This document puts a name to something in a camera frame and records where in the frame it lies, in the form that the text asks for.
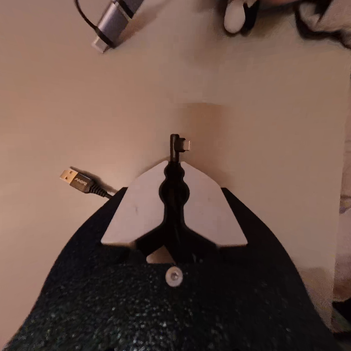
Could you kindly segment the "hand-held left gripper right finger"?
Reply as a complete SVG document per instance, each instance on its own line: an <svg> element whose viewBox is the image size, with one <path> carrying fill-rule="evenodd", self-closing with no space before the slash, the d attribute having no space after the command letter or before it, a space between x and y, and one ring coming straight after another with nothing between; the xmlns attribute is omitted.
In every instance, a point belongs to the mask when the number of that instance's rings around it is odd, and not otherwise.
<svg viewBox="0 0 351 351"><path fill-rule="evenodd" d="M221 187L186 162L174 163L174 221L185 260L219 260L248 244Z"/></svg>

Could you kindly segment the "person's right forearm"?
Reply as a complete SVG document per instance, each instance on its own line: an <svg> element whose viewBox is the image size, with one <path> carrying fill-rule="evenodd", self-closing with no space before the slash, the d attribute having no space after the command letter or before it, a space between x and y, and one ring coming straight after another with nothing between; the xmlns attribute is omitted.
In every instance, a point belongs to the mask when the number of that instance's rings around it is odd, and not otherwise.
<svg viewBox="0 0 351 351"><path fill-rule="evenodd" d="M301 1L294 7L296 26L304 39L330 39L351 49L351 1Z"/></svg>

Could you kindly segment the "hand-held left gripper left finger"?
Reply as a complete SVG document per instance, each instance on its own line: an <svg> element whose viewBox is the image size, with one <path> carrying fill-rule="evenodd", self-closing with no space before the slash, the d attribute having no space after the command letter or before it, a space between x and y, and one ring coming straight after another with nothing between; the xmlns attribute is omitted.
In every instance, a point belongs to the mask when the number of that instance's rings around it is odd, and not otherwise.
<svg viewBox="0 0 351 351"><path fill-rule="evenodd" d="M135 179L127 188L101 243L138 249L146 256L170 257L161 238L147 241L147 233L164 221L165 205L159 189L165 181L168 161L162 161Z"/></svg>

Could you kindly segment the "grey USB hub white print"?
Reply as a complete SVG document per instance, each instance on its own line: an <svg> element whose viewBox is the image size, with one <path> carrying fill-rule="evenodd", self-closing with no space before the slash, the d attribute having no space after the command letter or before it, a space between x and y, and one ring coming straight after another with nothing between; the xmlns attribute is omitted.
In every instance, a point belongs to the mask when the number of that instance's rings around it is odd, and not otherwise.
<svg viewBox="0 0 351 351"><path fill-rule="evenodd" d="M78 0L74 5L84 21L94 30L96 34L92 46L104 53L109 49L115 49L118 38L124 31L129 21L134 17L140 8L143 0L113 0L105 9L97 24L93 24L83 13Z"/></svg>

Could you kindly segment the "grey desk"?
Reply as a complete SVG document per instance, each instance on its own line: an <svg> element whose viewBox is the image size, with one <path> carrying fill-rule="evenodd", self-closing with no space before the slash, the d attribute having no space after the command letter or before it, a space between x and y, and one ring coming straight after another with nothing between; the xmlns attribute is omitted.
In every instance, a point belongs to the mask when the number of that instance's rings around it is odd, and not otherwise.
<svg viewBox="0 0 351 351"><path fill-rule="evenodd" d="M1 1L1 347L74 232L113 190L191 140L183 159L277 236L330 325L350 51L304 40L294 16L222 30L216 1L145 1L99 54L72 1Z"/></svg>

